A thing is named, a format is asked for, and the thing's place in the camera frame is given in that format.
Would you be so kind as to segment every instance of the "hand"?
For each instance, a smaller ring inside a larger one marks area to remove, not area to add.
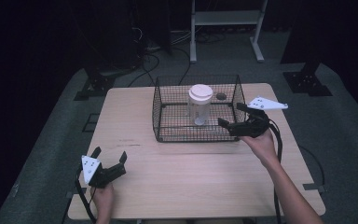
[[[96,189],[92,187],[90,194],[98,210],[97,223],[109,223],[113,212],[114,199],[114,188],[112,182],[107,184],[104,189]]]
[[[248,144],[264,166],[267,167],[272,162],[279,162],[275,152],[274,139],[270,129],[266,130],[263,134],[256,138],[250,136],[239,136],[239,138]]]

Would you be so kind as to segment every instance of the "gray carpet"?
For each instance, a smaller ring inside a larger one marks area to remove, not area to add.
[[[242,83],[269,83],[282,103],[289,104],[284,114],[297,140],[320,162],[325,174],[322,195],[325,223],[358,223],[358,104],[344,88],[339,76],[321,65],[317,77],[333,96],[309,97],[292,93],[282,72],[299,71],[303,64],[280,64],[289,33],[263,32],[259,44],[265,57],[257,63],[249,43],[250,34],[227,35],[211,45],[198,44],[198,61],[189,75],[238,74]],[[188,52],[188,43],[175,46]],[[188,58],[174,49],[172,55],[158,51],[157,76],[182,76]],[[145,57],[145,68],[156,64]],[[117,78],[115,87],[126,88],[144,72],[141,68]],[[0,223],[90,223],[74,221],[65,215],[66,193],[74,190],[75,171],[80,156],[88,151],[92,133],[82,132],[91,113],[99,113],[103,97],[74,101],[87,76],[74,74],[40,134],[18,177],[17,188],[8,195],[0,211]],[[138,78],[132,87],[153,85],[149,76]],[[322,183],[317,161],[306,151],[303,156],[316,183]],[[257,223],[276,223],[274,217],[258,217]]]

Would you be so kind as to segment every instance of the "bottle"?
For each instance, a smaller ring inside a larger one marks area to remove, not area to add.
[[[203,84],[197,84],[188,91],[188,110],[190,119],[197,125],[203,125],[210,116],[213,90]]]

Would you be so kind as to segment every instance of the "tabletop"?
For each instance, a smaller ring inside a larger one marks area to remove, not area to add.
[[[278,101],[269,84],[241,86],[246,102],[256,96]],[[112,218],[275,216],[272,181],[252,150],[242,141],[159,143],[153,133],[153,94],[154,87],[111,89],[89,145],[88,155],[94,148],[101,148],[98,159],[105,168],[117,164],[123,151],[128,155],[127,173],[113,182]],[[318,191],[304,190],[303,184],[314,182],[283,112],[266,113],[281,130],[283,168],[322,215],[325,207]],[[83,179],[80,182],[86,187]],[[86,195],[90,199],[90,189]],[[78,195],[71,202],[68,216],[89,219]]]

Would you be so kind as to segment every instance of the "black wire basket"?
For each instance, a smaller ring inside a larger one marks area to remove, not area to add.
[[[203,125],[196,125],[188,112],[188,90],[196,84],[213,90],[210,117]],[[243,122],[245,114],[237,103],[245,103],[238,75],[158,77],[152,114],[156,139],[161,143],[238,141],[217,123],[218,118]]]

